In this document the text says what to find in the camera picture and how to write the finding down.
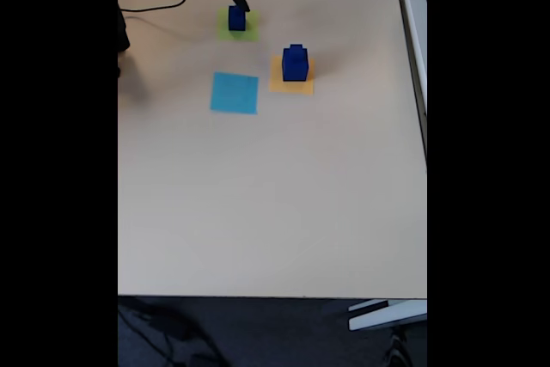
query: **sticky note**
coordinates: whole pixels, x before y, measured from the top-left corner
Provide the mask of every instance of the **sticky note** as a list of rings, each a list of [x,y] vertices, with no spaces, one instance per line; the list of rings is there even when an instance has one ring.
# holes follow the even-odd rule
[[[225,7],[217,12],[217,38],[220,40],[258,41],[258,21],[260,14],[257,10],[250,10],[245,14],[247,26],[244,31],[229,30],[229,8]]]
[[[283,92],[286,94],[313,94],[313,80],[315,76],[315,60],[309,58],[308,78],[305,82],[285,82],[283,80],[283,56],[274,55],[271,61],[271,72],[269,76],[269,90],[272,92]]]
[[[257,77],[214,72],[212,111],[256,114],[257,101]]]

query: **black cable on floor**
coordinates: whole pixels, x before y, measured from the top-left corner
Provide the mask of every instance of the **black cable on floor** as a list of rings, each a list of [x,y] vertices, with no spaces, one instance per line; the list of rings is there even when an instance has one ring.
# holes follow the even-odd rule
[[[117,309],[117,311],[119,311],[119,316],[120,316],[120,319],[126,324],[126,326],[128,328],[130,328],[135,334],[137,334],[139,337],[142,338],[143,341],[145,341],[147,344],[149,344],[149,346],[155,350],[157,353],[159,353],[165,360],[167,360],[167,363],[171,363],[173,365],[176,365],[176,363],[174,362],[174,360],[172,359],[172,357],[169,357],[163,350],[161,350],[160,348],[158,348],[157,346],[155,346],[155,344],[153,344],[151,342],[150,339],[148,339],[145,334],[143,334],[141,331],[139,331],[136,327],[134,327],[127,319],[126,317],[124,317],[124,315],[120,312],[119,309]]]
[[[143,315],[148,315],[148,317],[150,317],[150,314],[151,313],[156,313],[156,314],[164,314],[165,316],[167,316],[166,314],[166,310],[167,309],[164,309],[163,307],[156,307],[156,306],[151,306],[151,305],[147,305],[147,304],[143,304],[141,302],[139,302],[139,300],[137,300],[135,297],[130,301],[128,302],[127,300],[125,300],[123,303],[120,301],[120,298],[119,298],[119,305],[123,305],[133,311],[136,311],[138,312],[139,314],[143,314]],[[141,316],[140,318],[142,318],[143,320],[148,320],[148,317],[144,317],[144,316]],[[214,354],[216,360],[218,361],[219,365],[221,367],[229,367],[229,363],[227,362],[227,360],[225,359],[225,357],[223,356],[223,354],[220,352],[220,350],[217,348],[216,344],[214,343],[214,341],[212,340],[212,338],[205,332],[202,330],[202,328],[200,328],[200,326],[193,320],[181,315],[181,314],[178,314],[178,317],[176,318],[178,321],[181,321],[185,324],[186,326],[186,330],[187,330],[187,338],[186,339],[191,339],[191,338],[198,338],[198,339],[201,339],[204,341],[204,343],[210,348],[210,350],[212,351],[212,353]],[[126,323],[126,325],[128,325],[127,323],[127,320],[123,317],[123,321]],[[150,341],[148,341],[146,339],[146,337],[144,337],[143,333],[141,333],[139,330],[137,330],[136,328],[134,328],[133,326],[130,327],[130,329],[132,331],[134,331],[135,333],[139,334],[140,337],[142,337],[142,339],[145,339],[145,341],[148,342],[148,344],[150,344],[150,346],[152,345],[152,343],[150,343]],[[165,340],[167,341],[167,345],[168,345],[168,348],[170,349],[170,351],[172,351],[173,349],[171,348],[171,345],[172,343],[169,341],[169,337],[165,334]],[[186,367],[186,364],[185,363],[176,363],[174,360],[173,360],[173,353],[171,352],[170,353],[170,356],[166,356],[166,354],[160,350],[158,350],[157,347],[155,347],[154,345],[152,345],[153,348],[162,354],[163,357],[166,358],[167,361],[169,361],[170,363],[172,363],[172,365],[174,367]]]
[[[172,342],[170,341],[170,338],[164,334],[164,340],[166,341],[166,345],[168,346],[168,357],[166,360],[166,363],[164,367],[170,367],[170,361],[171,359],[174,359],[174,346],[172,346]]]

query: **blue square paper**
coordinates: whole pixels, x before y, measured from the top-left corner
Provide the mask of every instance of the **blue square paper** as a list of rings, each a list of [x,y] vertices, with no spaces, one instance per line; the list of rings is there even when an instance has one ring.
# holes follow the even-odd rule
[[[257,100],[257,77],[214,72],[212,111],[256,114]]]

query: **green square paper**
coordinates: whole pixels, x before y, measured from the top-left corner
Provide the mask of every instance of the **green square paper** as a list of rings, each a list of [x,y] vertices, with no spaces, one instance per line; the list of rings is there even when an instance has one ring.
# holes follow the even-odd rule
[[[247,42],[258,41],[258,18],[257,10],[250,10],[246,13],[246,30],[229,30],[229,7],[220,9],[217,12],[217,38],[220,40],[244,40]]]

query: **blue cube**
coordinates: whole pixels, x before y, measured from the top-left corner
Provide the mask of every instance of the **blue cube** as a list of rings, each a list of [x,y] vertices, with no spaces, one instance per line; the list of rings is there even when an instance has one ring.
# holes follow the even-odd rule
[[[238,6],[229,6],[229,30],[243,31],[247,28],[244,10]]]
[[[308,78],[308,50],[302,45],[290,45],[283,50],[283,80],[305,82]]]

